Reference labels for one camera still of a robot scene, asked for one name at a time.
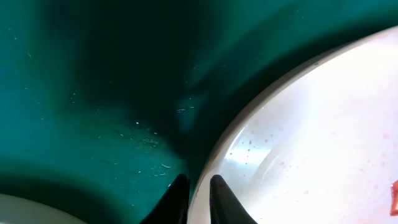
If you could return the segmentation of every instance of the red mark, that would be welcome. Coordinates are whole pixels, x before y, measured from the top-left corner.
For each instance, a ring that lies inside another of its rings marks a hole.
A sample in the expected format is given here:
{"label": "red mark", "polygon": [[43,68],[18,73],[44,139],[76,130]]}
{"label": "red mark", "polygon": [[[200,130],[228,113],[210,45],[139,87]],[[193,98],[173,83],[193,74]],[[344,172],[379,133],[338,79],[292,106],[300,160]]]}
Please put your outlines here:
{"label": "red mark", "polygon": [[391,211],[390,216],[398,215],[398,180],[391,185]]}

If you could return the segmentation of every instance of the red object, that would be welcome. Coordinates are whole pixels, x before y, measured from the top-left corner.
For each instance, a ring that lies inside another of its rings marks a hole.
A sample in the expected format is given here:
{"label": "red object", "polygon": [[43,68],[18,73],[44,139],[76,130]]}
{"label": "red object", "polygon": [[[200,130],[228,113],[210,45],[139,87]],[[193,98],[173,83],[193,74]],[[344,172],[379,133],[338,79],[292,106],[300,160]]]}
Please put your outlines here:
{"label": "red object", "polygon": [[396,216],[398,215],[398,180],[391,185],[391,197],[392,204],[390,216]]}

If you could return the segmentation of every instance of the green surface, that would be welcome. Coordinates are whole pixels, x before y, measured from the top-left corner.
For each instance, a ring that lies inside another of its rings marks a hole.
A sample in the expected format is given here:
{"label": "green surface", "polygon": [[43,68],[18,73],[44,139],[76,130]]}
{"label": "green surface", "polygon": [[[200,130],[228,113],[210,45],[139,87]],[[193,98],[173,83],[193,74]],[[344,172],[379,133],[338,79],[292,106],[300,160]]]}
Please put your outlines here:
{"label": "green surface", "polygon": [[178,173],[198,177],[261,90],[397,25],[397,11],[376,0],[0,0],[0,192],[88,223],[137,223]]}

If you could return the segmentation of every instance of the black pointed tip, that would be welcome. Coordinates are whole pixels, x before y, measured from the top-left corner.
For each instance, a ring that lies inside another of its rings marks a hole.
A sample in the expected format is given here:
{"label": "black pointed tip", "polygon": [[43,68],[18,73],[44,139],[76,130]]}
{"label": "black pointed tip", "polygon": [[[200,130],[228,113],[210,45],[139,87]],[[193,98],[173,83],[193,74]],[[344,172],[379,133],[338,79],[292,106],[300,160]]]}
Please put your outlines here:
{"label": "black pointed tip", "polygon": [[141,224],[186,224],[189,190],[190,183],[187,176],[179,174]]}
{"label": "black pointed tip", "polygon": [[255,224],[224,178],[210,180],[210,217],[212,224]]}

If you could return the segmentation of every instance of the white scratch mark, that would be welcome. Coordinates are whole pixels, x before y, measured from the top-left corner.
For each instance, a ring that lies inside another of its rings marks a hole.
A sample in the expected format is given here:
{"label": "white scratch mark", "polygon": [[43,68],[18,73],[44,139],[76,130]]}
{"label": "white scratch mark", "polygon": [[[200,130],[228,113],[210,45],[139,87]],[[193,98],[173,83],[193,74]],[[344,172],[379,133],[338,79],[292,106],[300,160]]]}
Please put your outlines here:
{"label": "white scratch mark", "polygon": [[165,165],[165,164],[161,164],[164,168],[171,168],[170,166],[167,166],[167,165]]}

